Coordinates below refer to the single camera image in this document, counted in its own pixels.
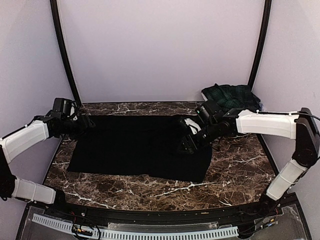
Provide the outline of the black t-shirt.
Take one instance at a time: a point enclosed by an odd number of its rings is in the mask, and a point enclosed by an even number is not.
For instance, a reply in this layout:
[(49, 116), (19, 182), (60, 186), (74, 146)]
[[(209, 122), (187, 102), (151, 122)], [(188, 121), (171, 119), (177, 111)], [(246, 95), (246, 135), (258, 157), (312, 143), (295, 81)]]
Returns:
[(93, 128), (77, 140), (68, 172), (104, 175), (148, 175), (201, 183), (212, 160), (206, 146), (184, 152), (182, 138), (191, 133), (192, 115), (92, 115)]

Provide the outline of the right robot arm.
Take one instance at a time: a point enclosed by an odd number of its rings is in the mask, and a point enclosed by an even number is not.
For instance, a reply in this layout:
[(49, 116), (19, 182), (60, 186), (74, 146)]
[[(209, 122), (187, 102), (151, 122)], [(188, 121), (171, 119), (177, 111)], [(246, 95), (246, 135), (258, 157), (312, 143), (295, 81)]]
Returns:
[(260, 134), (283, 137), (295, 141), (295, 151), (265, 190), (262, 201), (255, 205), (255, 213), (266, 217), (275, 208), (284, 193), (314, 166), (319, 160), (320, 132), (308, 108), (291, 112), (265, 112), (233, 108), (227, 113), (215, 111), (210, 114), (203, 108), (197, 109), (202, 127), (196, 127), (190, 120), (184, 123), (191, 129), (181, 139), (179, 153), (194, 154), (213, 140), (227, 134)]

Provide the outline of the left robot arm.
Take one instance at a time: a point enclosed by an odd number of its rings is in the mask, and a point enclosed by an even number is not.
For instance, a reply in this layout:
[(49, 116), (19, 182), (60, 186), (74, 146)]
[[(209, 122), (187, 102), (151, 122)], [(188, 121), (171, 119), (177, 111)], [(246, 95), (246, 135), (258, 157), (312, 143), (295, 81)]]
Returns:
[(51, 210), (60, 218), (67, 218), (71, 213), (70, 206), (58, 197), (58, 191), (15, 176), (9, 164), (20, 154), (34, 145), (52, 137), (61, 135), (77, 137), (95, 124), (88, 115), (67, 116), (35, 116), (27, 125), (14, 133), (0, 139), (0, 198), (26, 200), (51, 205)]

